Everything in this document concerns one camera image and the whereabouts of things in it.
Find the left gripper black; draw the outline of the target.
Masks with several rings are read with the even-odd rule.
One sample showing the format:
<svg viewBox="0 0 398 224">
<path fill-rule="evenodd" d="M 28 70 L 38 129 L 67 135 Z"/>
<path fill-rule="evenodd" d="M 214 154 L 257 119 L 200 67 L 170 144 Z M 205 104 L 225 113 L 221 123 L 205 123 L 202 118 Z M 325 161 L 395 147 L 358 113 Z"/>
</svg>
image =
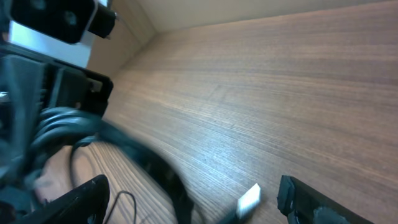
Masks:
<svg viewBox="0 0 398 224">
<path fill-rule="evenodd" d="M 1 44 L 1 114 L 36 118 L 47 108 L 75 108 L 100 117 L 110 77 L 10 43 Z"/>
</svg>

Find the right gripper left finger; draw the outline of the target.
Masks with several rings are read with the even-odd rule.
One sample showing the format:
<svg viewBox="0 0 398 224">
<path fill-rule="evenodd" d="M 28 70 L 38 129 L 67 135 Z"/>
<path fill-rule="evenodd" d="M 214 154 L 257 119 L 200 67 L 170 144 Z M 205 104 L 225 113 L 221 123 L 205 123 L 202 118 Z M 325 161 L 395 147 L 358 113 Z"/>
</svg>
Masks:
<svg viewBox="0 0 398 224">
<path fill-rule="evenodd" d="M 18 224 L 102 224 L 109 203 L 109 182 L 97 175 L 18 220 Z"/>
</svg>

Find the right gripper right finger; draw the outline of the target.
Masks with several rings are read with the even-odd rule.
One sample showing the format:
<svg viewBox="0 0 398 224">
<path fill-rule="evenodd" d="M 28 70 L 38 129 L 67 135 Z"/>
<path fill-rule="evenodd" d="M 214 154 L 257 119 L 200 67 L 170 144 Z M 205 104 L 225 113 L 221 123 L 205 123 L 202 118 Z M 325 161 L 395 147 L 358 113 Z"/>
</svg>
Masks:
<svg viewBox="0 0 398 224">
<path fill-rule="evenodd" d="M 295 177 L 280 179 L 277 208 L 293 224 L 372 224 Z"/>
</svg>

